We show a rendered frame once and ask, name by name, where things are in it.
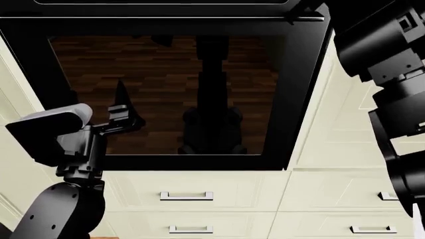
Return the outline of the cream drawer front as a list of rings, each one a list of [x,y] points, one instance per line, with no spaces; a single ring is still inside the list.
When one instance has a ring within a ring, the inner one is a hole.
[[[396,234],[353,234],[350,226],[393,226]],[[279,212],[268,239],[415,239],[403,212]]]
[[[381,200],[378,193],[396,196],[384,169],[342,169],[291,173],[279,210],[282,212],[402,211],[398,200]]]
[[[120,239],[267,239],[273,212],[107,212]],[[170,234],[169,226],[213,226],[213,234]]]
[[[274,212],[290,173],[287,171],[129,171],[107,172],[108,212]],[[201,196],[214,200],[160,200],[171,196]]]

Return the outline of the cream cabinet door panel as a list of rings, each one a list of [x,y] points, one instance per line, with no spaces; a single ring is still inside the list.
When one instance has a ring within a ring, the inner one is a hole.
[[[61,182],[55,169],[35,163],[5,125],[43,107],[0,36],[0,223],[14,230],[34,199]]]
[[[381,90],[373,82],[349,77],[330,42],[319,71],[291,167],[383,168],[384,159],[368,112],[376,108],[372,95]]]

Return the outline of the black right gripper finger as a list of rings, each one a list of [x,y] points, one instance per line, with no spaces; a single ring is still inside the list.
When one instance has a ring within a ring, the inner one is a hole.
[[[324,15],[316,10],[325,3],[325,0],[300,0],[290,11],[285,20],[294,25],[297,22],[319,22],[329,20],[329,13]]]

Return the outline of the black built-in oven door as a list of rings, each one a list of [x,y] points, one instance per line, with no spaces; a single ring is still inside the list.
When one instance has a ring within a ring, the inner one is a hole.
[[[283,35],[284,54],[260,155],[107,155],[106,171],[281,171],[296,139],[330,41],[327,17],[283,19],[0,18],[0,34],[42,105],[76,102],[50,47],[50,36]]]

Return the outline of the black oven control panel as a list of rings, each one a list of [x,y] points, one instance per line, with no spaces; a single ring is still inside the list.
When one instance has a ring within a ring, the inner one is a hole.
[[[0,0],[0,17],[283,17],[304,0]]]

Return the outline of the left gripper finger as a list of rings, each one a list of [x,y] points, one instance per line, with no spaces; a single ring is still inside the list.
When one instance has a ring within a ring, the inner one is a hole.
[[[129,107],[127,105],[113,105],[108,108],[109,123],[125,124],[129,121]]]
[[[98,133],[100,135],[116,135],[121,133],[130,133],[133,131],[138,131],[138,126],[134,123],[103,123],[98,125]]]

